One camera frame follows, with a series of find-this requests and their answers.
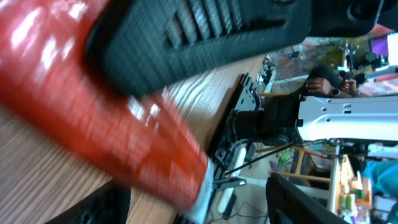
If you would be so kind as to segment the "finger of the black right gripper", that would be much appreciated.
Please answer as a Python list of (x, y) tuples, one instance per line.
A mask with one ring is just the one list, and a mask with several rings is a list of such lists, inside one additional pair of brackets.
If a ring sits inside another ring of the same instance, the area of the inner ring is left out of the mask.
[(205, 71), (303, 41), (311, 0), (111, 1), (85, 54), (122, 95), (145, 96)]

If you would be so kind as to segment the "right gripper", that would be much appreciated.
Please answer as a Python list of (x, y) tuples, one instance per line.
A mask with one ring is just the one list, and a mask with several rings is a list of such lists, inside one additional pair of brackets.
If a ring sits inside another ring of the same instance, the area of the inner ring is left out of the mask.
[(359, 37), (376, 24), (397, 29), (397, 0), (315, 0), (310, 37)]

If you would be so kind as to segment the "red stick packet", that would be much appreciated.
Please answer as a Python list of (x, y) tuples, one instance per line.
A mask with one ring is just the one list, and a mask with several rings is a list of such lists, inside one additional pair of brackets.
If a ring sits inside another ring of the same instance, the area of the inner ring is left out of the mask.
[(120, 98), (83, 64), (85, 40), (106, 1), (2, 1), (1, 102), (55, 146), (1, 135), (1, 222), (45, 223), (107, 181), (131, 179), (143, 153), (187, 166), (198, 150), (167, 92)]

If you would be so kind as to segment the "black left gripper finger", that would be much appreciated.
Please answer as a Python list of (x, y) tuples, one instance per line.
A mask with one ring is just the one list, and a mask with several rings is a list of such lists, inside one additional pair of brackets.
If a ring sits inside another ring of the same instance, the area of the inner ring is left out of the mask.
[(266, 199), (270, 224), (346, 223), (275, 172), (267, 180)]

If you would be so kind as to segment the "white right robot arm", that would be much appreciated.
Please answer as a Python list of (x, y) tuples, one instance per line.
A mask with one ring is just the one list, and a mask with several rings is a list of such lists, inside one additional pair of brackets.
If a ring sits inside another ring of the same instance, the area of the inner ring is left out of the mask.
[[(86, 41), (86, 56), (113, 88), (146, 96), (306, 37), (357, 37), (396, 1), (111, 1)], [(397, 98), (278, 96), (263, 110), (235, 109), (234, 140), (397, 140)]]

